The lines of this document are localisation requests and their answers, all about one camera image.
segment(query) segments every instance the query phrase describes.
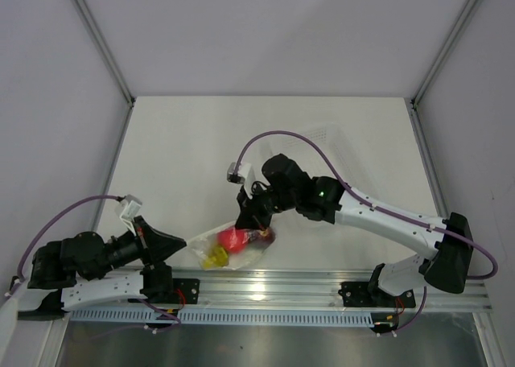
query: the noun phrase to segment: metal frame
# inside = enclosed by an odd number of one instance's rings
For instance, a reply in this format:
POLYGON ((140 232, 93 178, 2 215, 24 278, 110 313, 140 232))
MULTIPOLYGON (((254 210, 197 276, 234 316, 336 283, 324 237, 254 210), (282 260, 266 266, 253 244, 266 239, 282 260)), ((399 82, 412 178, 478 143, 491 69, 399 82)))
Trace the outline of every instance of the metal frame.
POLYGON ((89 37, 97 47, 98 54, 104 60, 105 67, 109 70, 109 73, 111 73, 111 76, 116 82, 121 94, 126 99, 127 103, 132 104, 134 102, 134 97, 130 93, 129 86, 126 83, 122 72, 120 72, 120 68, 114 59, 113 53, 109 49, 109 46, 107 45, 107 42, 105 41, 105 38, 97 24, 97 21, 93 17, 93 13, 89 9, 86 0, 71 1, 76 8, 77 14, 82 20, 82 23, 84 24, 84 28, 88 32, 89 37))
POLYGON ((443 65, 447 61, 447 58, 454 50, 455 45, 458 43, 462 34, 464 33, 467 25, 470 23, 472 16, 476 13, 478 6, 483 0, 467 0, 463 6, 458 18, 455 20, 451 31, 447 35, 442 47, 439 49, 431 68, 424 77, 424 80, 420 84, 417 92, 413 98, 414 108, 417 109, 420 101, 426 94, 427 90, 442 70, 443 65))
MULTIPOLYGON (((113 176, 117 157, 122 147, 126 129, 129 124, 130 115, 134 98, 130 93, 129 87, 117 66, 112 52, 105 41, 103 34, 98 27, 91 10, 85 0, 71 0, 79 14, 86 31, 95 43, 105 66, 115 79, 123 97, 130 104, 127 117, 120 135, 116 153, 113 157, 109 177, 105 182, 103 190, 106 192, 113 176)), ((461 13, 456 19, 452 29, 446 37, 445 42, 439 49, 430 70, 426 74, 411 104, 408 104, 408 113, 414 129, 414 135, 422 157, 422 163, 426 170, 429 180, 431 193, 433 195, 436 208, 440 215, 448 215, 447 206, 442 194, 435 167, 431 158, 430 150, 427 146, 423 133, 422 125, 416 109, 424 94, 437 77, 439 71, 445 64, 448 56, 455 48, 459 38, 470 22, 473 14, 482 0, 467 0, 461 13)), ((101 204, 97 210, 93 227, 96 228, 100 219, 101 204)), ((337 307, 341 303, 340 297, 336 294, 336 288, 343 281, 367 280, 367 272, 339 272, 339 271, 317 271, 317 272, 286 272, 253 270, 248 272, 235 272, 227 274, 225 272, 199 272, 194 270, 175 270, 175 275, 182 277, 197 277, 202 280, 202 291, 197 309, 260 309, 260 310, 317 310, 317 311, 342 311, 342 307, 337 307)), ((420 298, 420 291, 415 291, 420 298)), ((427 311, 474 312, 476 326, 478 328, 481 344, 488 365, 505 365, 498 339, 491 319, 491 307, 489 305, 486 289, 482 282, 469 282, 464 295, 448 295, 435 290, 430 290, 428 295, 427 311)), ((60 347, 64 339, 64 333, 68 325, 68 320, 56 321, 52 324, 43 354, 40 358, 39 366, 55 365, 59 355, 60 347)))

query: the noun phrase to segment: gray floor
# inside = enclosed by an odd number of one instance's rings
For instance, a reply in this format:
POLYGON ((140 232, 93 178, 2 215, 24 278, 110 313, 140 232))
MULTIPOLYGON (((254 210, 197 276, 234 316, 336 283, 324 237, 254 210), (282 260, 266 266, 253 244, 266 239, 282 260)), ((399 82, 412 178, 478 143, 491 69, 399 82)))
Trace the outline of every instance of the gray floor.
POLYGON ((59 366, 486 366, 469 314, 428 314, 397 338, 368 329, 185 325, 151 335, 71 323, 59 366))

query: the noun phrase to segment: white cable tray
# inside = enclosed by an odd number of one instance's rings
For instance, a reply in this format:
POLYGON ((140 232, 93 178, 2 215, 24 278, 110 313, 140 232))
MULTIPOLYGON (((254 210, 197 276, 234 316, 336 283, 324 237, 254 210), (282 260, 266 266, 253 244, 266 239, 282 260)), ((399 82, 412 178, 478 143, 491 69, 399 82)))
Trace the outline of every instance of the white cable tray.
MULTIPOLYGON (((169 323, 147 307, 89 307, 72 313, 71 321, 111 323, 169 323)), ((289 327, 373 327, 369 312, 251 311, 248 309, 184 308, 178 314, 184 324, 270 325, 289 327)))

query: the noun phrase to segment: white table surface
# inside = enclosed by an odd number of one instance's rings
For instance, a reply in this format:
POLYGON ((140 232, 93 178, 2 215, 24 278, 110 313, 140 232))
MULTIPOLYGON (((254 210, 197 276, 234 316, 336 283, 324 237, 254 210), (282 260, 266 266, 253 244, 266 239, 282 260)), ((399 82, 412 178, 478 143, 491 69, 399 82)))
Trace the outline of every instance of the white table surface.
MULTIPOLYGON (((401 98, 139 97, 133 111, 109 194, 135 195, 151 226, 186 240, 237 218, 239 187, 225 176, 250 138, 328 122, 341 129, 349 174, 359 182, 351 185, 392 205, 436 214, 401 98)), ((267 143, 246 156, 257 173, 267 143)), ((301 160, 315 154, 306 149, 301 160)), ((293 211, 274 216, 273 223, 278 238, 251 268, 369 270, 413 253, 363 230, 311 224, 293 211)), ((106 203, 98 232, 107 240, 124 231, 113 203, 106 203)), ((188 249, 168 262, 198 267, 188 249)))

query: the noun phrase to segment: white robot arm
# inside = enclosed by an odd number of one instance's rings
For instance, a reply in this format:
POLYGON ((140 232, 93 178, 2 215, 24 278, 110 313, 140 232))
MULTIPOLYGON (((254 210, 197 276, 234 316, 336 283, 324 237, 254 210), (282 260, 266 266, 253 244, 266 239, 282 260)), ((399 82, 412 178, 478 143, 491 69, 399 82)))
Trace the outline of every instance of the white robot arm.
POLYGON ((273 214, 295 209, 310 220, 355 226, 417 253, 400 262, 376 267, 366 287, 374 306, 393 306, 397 296, 427 284, 449 293, 463 292, 472 247, 439 230, 451 230, 472 240, 464 216, 452 213, 446 220, 423 216, 387 205, 354 188, 351 194, 337 179, 311 178, 282 154, 262 167, 270 184, 247 183, 248 178, 254 177, 249 164, 241 164, 237 172, 235 166, 233 163, 229 168, 228 180, 243 185, 237 196, 241 210, 237 229, 265 229, 273 214), (423 222, 424 226, 379 211, 385 209, 423 222))

